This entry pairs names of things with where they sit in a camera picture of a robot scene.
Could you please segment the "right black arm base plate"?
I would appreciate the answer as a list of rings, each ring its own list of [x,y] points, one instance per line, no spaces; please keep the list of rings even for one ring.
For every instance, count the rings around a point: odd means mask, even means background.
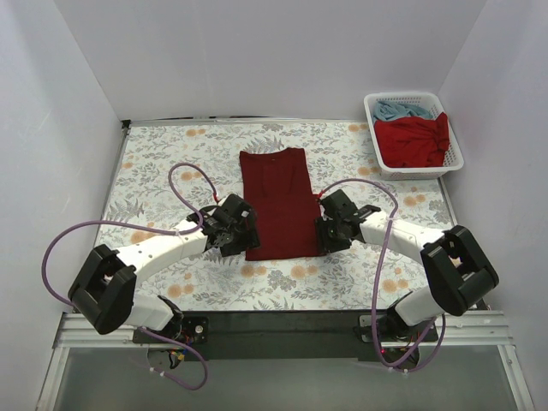
[[[436,326],[431,325],[428,320],[417,325],[406,325],[404,322],[392,321],[387,315],[379,315],[376,318],[376,324],[378,340],[382,343],[413,343],[418,340],[423,331],[427,331],[423,339],[424,342],[434,343],[438,340]],[[371,343],[373,336],[372,316],[361,315],[354,332],[364,343]]]

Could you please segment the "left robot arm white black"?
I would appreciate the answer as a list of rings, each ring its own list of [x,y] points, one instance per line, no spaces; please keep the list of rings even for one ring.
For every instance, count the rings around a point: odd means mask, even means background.
[[[259,245],[254,209],[231,194],[220,204],[189,215],[170,235],[155,235],[118,249],[95,247],[68,297],[100,335],[131,325],[144,327],[171,343],[183,339],[183,311],[167,297],[141,295],[137,288],[182,259],[211,249],[227,257]]]

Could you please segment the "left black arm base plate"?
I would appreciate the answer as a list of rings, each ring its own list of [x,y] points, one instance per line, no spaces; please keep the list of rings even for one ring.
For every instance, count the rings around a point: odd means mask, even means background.
[[[208,336],[209,319],[204,316],[173,317],[160,331],[154,333],[179,343],[201,344]]]

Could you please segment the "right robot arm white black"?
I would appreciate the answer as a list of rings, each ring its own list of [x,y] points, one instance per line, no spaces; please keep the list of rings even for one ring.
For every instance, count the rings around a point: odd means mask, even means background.
[[[430,229],[390,217],[375,205],[359,208],[341,189],[319,200],[315,220],[321,253],[354,241],[386,247],[420,263],[427,285],[411,291],[371,320],[381,337],[407,340],[443,314],[462,316],[499,285],[499,277],[471,231],[461,225]]]

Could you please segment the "dark red t shirt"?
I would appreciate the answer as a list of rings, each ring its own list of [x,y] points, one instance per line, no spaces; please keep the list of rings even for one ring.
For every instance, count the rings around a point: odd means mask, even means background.
[[[305,150],[240,153],[244,200],[254,209],[260,246],[247,261],[317,257],[315,220],[321,217]]]

